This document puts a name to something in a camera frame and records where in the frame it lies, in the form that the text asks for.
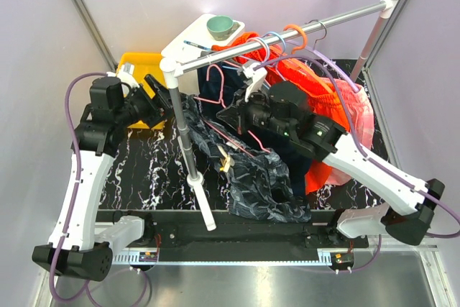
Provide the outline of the dark patterned shorts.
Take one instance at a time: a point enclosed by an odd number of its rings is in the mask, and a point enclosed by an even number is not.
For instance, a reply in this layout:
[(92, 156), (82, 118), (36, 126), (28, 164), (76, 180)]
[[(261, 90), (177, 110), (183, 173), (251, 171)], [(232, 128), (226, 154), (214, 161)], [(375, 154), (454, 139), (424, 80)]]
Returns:
[(271, 147), (269, 152), (254, 149), (224, 125), (203, 113), (210, 104), (181, 96), (190, 137), (214, 170), (223, 167), (228, 155), (231, 164), (221, 174), (227, 179), (227, 209), (245, 219), (278, 223), (303, 223), (311, 220), (311, 210), (295, 196), (297, 188), (291, 170)]

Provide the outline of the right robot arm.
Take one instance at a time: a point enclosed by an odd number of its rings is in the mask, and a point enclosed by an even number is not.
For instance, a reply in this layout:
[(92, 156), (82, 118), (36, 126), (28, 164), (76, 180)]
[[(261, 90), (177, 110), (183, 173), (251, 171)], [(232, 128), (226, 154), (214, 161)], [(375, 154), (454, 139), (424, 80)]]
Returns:
[(308, 95), (289, 81), (273, 85), (268, 92), (248, 94), (240, 89), (230, 106), (217, 119), (243, 134), (255, 127), (289, 139), (303, 157), (336, 168), (384, 199), (368, 209), (336, 212), (326, 238), (342, 247), (353, 238), (388, 234), (399, 242), (419, 245), (428, 234), (436, 202), (445, 185), (415, 178), (391, 165), (367, 148), (334, 120), (316, 114)]

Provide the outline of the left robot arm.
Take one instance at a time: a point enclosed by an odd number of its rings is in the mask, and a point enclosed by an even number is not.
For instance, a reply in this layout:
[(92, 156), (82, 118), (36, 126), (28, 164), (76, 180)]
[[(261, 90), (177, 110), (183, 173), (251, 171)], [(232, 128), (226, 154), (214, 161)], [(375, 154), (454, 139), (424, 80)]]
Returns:
[(127, 129), (137, 122), (153, 128), (173, 113), (169, 93), (147, 74), (143, 83), (98, 73), (78, 126), (71, 125), (73, 154), (68, 189), (47, 244), (37, 245), (32, 261), (51, 276), (101, 282), (112, 261), (131, 244), (155, 239), (152, 217), (127, 213), (96, 234), (101, 193)]

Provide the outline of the navy blue shorts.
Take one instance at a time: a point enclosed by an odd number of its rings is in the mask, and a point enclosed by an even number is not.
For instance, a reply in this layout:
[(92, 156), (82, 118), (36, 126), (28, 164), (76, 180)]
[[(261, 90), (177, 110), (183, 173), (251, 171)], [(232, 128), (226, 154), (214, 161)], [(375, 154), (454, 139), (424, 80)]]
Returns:
[[(229, 106), (233, 101), (234, 93), (243, 85), (244, 79), (235, 70), (224, 68), (221, 72), (218, 72), (216, 68), (210, 70), (207, 70), (207, 68), (198, 69), (198, 96), (201, 98), (217, 101), (219, 96), (223, 96), (224, 104)], [(305, 176), (310, 170), (312, 160), (296, 152), (289, 139), (279, 134), (256, 127), (252, 127), (251, 132), (254, 136), (243, 134), (240, 138), (256, 150), (260, 147), (274, 150), (287, 165), (294, 196), (306, 196), (307, 183)]]

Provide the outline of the orange knit shorts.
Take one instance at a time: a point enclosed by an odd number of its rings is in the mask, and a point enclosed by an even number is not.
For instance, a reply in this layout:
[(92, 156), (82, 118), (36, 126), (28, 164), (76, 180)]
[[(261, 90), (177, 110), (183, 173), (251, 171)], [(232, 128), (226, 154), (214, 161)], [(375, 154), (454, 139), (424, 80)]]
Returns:
[[(212, 50), (222, 51), (231, 47), (236, 47), (247, 43), (259, 35), (256, 32), (248, 32), (240, 35), (233, 43), (227, 46), (213, 45)], [(270, 47), (269, 60), (281, 56), (281, 49), (277, 45)], [(246, 63), (249, 59), (262, 62), (267, 57), (265, 48), (248, 52), (234, 58), (238, 63)], [(302, 63), (299, 59), (291, 58), (281, 60), (277, 63), (278, 72), (275, 68), (268, 67), (267, 81), (272, 86), (282, 81), (281, 75), (288, 81), (293, 82), (300, 90), (308, 94), (308, 104), (316, 114), (327, 116), (345, 128), (350, 130), (350, 125), (339, 101), (339, 96), (332, 82), (320, 78), (310, 67)], [(308, 172), (302, 176), (300, 182), (304, 183), (305, 195), (321, 189), (328, 178), (331, 177), (333, 168), (322, 162), (313, 161)]]

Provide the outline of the orange plastic hanger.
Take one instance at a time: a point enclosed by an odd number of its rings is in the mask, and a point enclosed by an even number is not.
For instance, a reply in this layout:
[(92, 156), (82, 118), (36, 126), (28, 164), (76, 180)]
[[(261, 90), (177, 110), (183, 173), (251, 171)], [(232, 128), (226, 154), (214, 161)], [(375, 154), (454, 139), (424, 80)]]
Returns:
[(292, 40), (294, 38), (298, 38), (300, 37), (302, 39), (302, 42), (300, 44), (297, 44), (292, 50), (291, 50), (291, 53), (294, 54), (296, 52), (299, 52), (301, 50), (304, 50), (308, 44), (308, 36), (307, 34), (304, 32), (303, 28), (300, 27), (299, 25), (297, 24), (287, 24), (285, 27), (284, 27), (284, 31), (287, 32), (289, 31), (290, 32), (290, 37), (288, 38), (289, 40)]

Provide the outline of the lilac plastic hanger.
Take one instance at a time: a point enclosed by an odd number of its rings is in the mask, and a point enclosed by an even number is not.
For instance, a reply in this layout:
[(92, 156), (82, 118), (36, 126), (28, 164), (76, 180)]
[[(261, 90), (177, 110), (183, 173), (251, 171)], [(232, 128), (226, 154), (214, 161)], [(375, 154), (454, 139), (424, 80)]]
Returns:
[[(290, 40), (288, 44), (297, 45), (296, 42), (291, 42)], [(290, 56), (292, 56), (290, 59), (283, 61), (285, 67), (296, 71), (302, 78), (317, 83), (321, 91), (334, 93), (339, 90), (335, 82), (335, 78), (338, 78), (346, 81), (353, 92), (358, 92), (355, 82), (334, 61), (314, 47), (306, 46), (304, 50), (294, 54), (291, 53), (291, 50), (286, 48), (286, 41), (282, 41), (283, 55), (287, 55), (287, 52), (289, 52)]]

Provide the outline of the pink mesh shorts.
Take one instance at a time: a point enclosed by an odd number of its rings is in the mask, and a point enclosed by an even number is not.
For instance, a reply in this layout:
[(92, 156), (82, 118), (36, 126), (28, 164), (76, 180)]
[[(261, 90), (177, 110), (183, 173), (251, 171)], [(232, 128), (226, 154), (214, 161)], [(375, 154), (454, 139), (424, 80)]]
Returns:
[[(355, 93), (346, 81), (335, 78), (335, 82), (349, 110), (357, 139), (362, 146), (370, 150), (374, 136), (374, 110), (364, 87), (356, 84), (358, 92)], [(343, 185), (350, 180), (351, 177), (349, 175), (336, 168), (332, 168), (326, 184)]]

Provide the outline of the white and steel clothes rack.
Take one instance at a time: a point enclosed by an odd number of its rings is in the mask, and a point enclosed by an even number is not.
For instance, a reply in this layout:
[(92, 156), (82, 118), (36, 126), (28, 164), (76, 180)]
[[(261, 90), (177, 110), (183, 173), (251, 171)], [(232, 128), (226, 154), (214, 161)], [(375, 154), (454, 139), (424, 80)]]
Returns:
[[(344, 14), (336, 15), (335, 17), (329, 17), (328, 19), (309, 22), (303, 25), (302, 28), (306, 34), (310, 34), (312, 32), (316, 32), (321, 29), (327, 29), (337, 24), (342, 24), (344, 22), (348, 22), (353, 19), (367, 16), (376, 12), (379, 12), (380, 17), (384, 17), (386, 15), (392, 14), (398, 2), (399, 0), (380, 0), (376, 4), (365, 6), (357, 10), (346, 12)], [(178, 80), (183, 76), (184, 73), (189, 71), (196, 70), (203, 66), (220, 63), (230, 58), (238, 57), (245, 53), (258, 50), (261, 47), (264, 47), (264, 45), (278, 44), (283, 40), (289, 40), (289, 37), (290, 32), (283, 31), (281, 33), (277, 33), (276, 35), (269, 36), (261, 43), (248, 42), (244, 45), (239, 45), (227, 50), (222, 50), (220, 52), (215, 52), (210, 55), (203, 56), (201, 58), (189, 61), (188, 63), (177, 63), (171, 58), (163, 58), (160, 61), (160, 69), (163, 72), (172, 99), (172, 107), (176, 118), (176, 127), (179, 131), (178, 141), (187, 166), (187, 182), (192, 191), (195, 193), (198, 205), (201, 208), (201, 215), (203, 217), (205, 227), (210, 232), (216, 229), (216, 222), (214, 220), (208, 199), (203, 189), (203, 174), (200, 173), (196, 168), (189, 129), (185, 122), (183, 107), (180, 100)]]

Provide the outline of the yellow plastic tray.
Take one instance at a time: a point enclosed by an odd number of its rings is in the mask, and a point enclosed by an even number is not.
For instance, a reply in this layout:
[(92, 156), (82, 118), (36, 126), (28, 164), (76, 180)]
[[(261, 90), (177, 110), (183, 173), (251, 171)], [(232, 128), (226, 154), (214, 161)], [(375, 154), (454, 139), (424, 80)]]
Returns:
[[(160, 69), (160, 61), (162, 59), (161, 54), (159, 53), (148, 53), (148, 52), (126, 52), (122, 55), (119, 62), (119, 67), (124, 63), (131, 63), (134, 65), (134, 78), (136, 81), (143, 86), (144, 90), (150, 97), (154, 96), (153, 90), (148, 86), (147, 82), (144, 80), (144, 77), (147, 74), (153, 75), (164, 87), (167, 88), (165, 77)], [(123, 86), (124, 89), (124, 98), (127, 96), (129, 90), (127, 86)], [(166, 125), (166, 122), (161, 122), (153, 128), (149, 128), (143, 122), (137, 122), (133, 125), (130, 125), (132, 129), (149, 129), (151, 131), (159, 131), (163, 129)]]

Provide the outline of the blue pen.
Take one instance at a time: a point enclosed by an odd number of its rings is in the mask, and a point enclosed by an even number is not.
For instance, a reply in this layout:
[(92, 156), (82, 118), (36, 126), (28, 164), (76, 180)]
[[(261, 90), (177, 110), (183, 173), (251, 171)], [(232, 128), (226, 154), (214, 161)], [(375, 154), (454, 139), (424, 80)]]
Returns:
[(183, 43), (186, 44), (186, 45), (189, 45), (189, 46), (191, 46), (191, 47), (198, 48), (198, 49), (200, 49), (200, 50), (212, 51), (212, 49), (209, 48), (209, 47), (205, 47), (205, 46), (203, 46), (203, 45), (199, 45), (199, 44), (197, 44), (197, 43), (194, 43), (194, 42), (191, 42), (191, 41), (188, 41), (188, 40), (184, 40)]

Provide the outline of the green ceramic cup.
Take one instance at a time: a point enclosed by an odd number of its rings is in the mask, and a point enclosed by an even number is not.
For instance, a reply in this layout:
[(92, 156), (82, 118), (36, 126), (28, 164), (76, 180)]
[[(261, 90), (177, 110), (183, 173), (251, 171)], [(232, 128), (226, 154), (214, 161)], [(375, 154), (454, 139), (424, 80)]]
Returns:
[(206, 29), (216, 41), (223, 41), (239, 28), (239, 23), (231, 17), (218, 15), (206, 22)]

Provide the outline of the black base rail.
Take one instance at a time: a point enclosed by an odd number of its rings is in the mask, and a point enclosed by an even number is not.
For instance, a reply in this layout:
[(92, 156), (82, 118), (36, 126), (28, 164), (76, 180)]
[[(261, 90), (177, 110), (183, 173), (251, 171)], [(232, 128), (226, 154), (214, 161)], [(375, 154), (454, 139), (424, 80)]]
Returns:
[(161, 265), (327, 265), (330, 252), (369, 249), (366, 237), (348, 239), (328, 224), (331, 211), (316, 211), (309, 223), (256, 221), (214, 211), (216, 229), (206, 229), (199, 211), (100, 210), (96, 223), (112, 225), (122, 216), (148, 219), (159, 241), (130, 245), (125, 259), (160, 246)]

